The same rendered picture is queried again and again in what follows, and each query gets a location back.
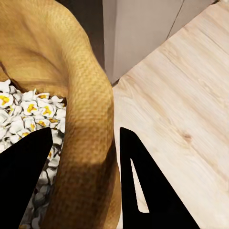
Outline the popcorn bag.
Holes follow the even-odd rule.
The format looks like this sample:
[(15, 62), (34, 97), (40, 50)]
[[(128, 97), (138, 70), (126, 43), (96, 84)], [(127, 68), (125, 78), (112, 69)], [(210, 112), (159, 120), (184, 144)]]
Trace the popcorn bag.
[(60, 160), (40, 229), (116, 229), (122, 188), (113, 89), (68, 8), (56, 0), (0, 0), (0, 82), (7, 80), (21, 93), (36, 89), (65, 105)]

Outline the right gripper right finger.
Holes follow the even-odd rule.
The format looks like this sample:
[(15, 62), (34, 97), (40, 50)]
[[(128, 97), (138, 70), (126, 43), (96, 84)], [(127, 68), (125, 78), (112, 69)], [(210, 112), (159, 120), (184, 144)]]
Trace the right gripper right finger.
[[(120, 127), (123, 229), (200, 229), (138, 135)], [(138, 210), (133, 161), (149, 213)]]

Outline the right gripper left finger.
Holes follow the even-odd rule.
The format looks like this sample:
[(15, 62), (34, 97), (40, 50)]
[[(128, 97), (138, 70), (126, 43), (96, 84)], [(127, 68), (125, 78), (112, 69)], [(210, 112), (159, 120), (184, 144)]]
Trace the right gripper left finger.
[(47, 126), (0, 152), (0, 229), (19, 229), (52, 145)]

